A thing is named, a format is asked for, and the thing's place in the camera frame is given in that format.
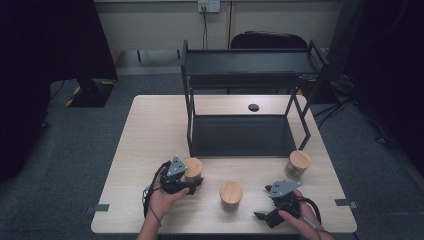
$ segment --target small black object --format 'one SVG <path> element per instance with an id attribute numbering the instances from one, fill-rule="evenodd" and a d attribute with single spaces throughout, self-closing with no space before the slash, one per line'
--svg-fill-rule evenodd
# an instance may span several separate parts
<path id="1" fill-rule="evenodd" d="M 254 104 L 254 103 L 250 104 L 247 108 L 252 112 L 259 111 L 259 106 L 257 104 Z"/>

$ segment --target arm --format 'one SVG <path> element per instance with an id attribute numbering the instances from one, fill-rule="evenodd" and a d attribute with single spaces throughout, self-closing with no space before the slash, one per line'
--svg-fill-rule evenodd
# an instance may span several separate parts
<path id="1" fill-rule="evenodd" d="M 159 176 L 156 179 L 158 183 L 162 172 L 165 168 L 161 169 Z M 147 210 L 146 219 L 138 234 L 137 240 L 156 240 L 160 222 L 166 213 L 171 210 L 172 205 L 187 195 L 190 189 L 185 188 L 175 194 L 168 194 L 160 188 L 160 184 L 155 185 L 155 191 L 150 197 L 149 208 Z"/>
<path id="2" fill-rule="evenodd" d="M 299 190 L 295 189 L 294 193 L 298 197 L 302 197 L 302 193 Z M 299 205 L 302 214 L 299 218 L 295 218 L 290 213 L 282 210 L 278 211 L 278 214 L 293 225 L 302 236 L 309 240 L 334 240 L 334 238 L 322 227 L 311 207 L 305 202 L 300 202 Z"/>

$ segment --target black shelf top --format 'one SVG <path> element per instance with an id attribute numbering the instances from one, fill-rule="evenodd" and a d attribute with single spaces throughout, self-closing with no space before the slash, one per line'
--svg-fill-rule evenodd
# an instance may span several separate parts
<path id="1" fill-rule="evenodd" d="M 304 50 L 188 50 L 188 76 L 319 74 Z"/>

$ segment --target wooden cylinder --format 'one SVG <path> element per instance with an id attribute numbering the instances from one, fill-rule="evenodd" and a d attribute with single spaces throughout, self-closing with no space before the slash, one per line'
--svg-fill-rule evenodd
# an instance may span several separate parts
<path id="1" fill-rule="evenodd" d="M 229 181 L 221 185 L 219 189 L 221 206 L 226 212 L 235 211 L 243 197 L 243 189 L 237 182 Z"/>
<path id="2" fill-rule="evenodd" d="M 184 164 L 187 166 L 187 171 L 184 173 L 186 182 L 194 182 L 202 177 L 203 165 L 199 159 L 187 158 Z"/>
<path id="3" fill-rule="evenodd" d="M 299 180 L 311 164 L 311 157 L 307 153 L 296 150 L 290 154 L 284 173 L 290 179 Z"/>

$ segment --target gray carpet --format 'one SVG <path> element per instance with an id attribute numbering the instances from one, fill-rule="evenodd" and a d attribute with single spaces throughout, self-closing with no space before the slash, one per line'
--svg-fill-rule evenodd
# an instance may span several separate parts
<path id="1" fill-rule="evenodd" d="M 104 108 L 64 107 L 78 85 L 68 80 L 59 90 L 60 86 L 61 82 L 52 84 L 52 95 L 59 92 L 49 105 L 49 125 L 25 168 L 0 183 L 0 239 L 135 239 L 134 234 L 93 233 L 93 215 L 86 210 L 98 203 L 133 98 L 183 94 L 181 76 L 123 76 Z M 329 106 L 312 105 L 312 111 Z M 357 237 L 423 239 L 424 192 L 407 171 L 408 159 L 401 149 L 376 143 L 375 124 L 352 103 L 328 118 L 320 131 L 347 198 L 358 205 L 352 209 Z M 355 239 L 353 234 L 335 237 Z"/>

